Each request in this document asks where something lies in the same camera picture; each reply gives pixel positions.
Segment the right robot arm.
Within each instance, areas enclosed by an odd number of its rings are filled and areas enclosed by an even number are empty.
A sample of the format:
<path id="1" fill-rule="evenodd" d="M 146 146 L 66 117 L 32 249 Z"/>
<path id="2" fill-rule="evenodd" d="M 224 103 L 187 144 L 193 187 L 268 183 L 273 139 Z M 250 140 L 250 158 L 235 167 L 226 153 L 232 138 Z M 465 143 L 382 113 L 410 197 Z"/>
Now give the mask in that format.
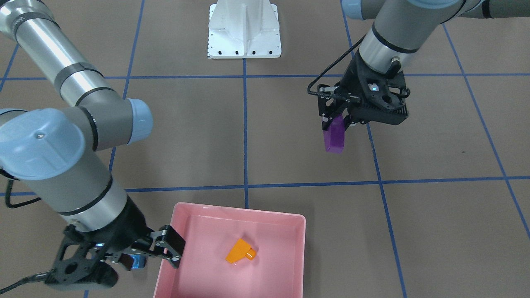
<path id="1" fill-rule="evenodd" d="M 15 180 L 32 189 L 66 222 L 50 270 L 5 287 L 43 282 L 60 291 L 113 287 L 108 264 L 134 267 L 135 257 L 165 259 L 178 269 L 185 240 L 170 225 L 155 231 L 112 177 L 97 151 L 147 138 L 148 105 L 123 99 L 76 49 L 41 0 L 2 0 L 1 32 L 24 49 L 53 84 L 66 109 L 1 110 L 1 174 L 8 177 L 10 208 Z"/>

